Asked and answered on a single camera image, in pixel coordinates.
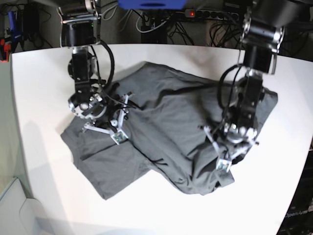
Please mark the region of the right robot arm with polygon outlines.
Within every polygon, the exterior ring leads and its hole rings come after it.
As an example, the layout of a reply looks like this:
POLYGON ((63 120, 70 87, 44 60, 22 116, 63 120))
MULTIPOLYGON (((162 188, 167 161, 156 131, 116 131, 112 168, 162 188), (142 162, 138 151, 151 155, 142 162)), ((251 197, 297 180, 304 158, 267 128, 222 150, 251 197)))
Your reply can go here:
POLYGON ((105 134, 121 134, 129 96, 114 98, 110 87, 115 64, 111 49, 100 36, 102 13, 99 0, 69 0, 58 7, 61 18, 60 44, 72 49, 68 64, 69 76, 74 80, 74 94, 68 99, 71 112, 85 120, 84 129, 105 134), (102 45, 109 54, 110 73, 107 80, 100 75, 94 50, 102 45))

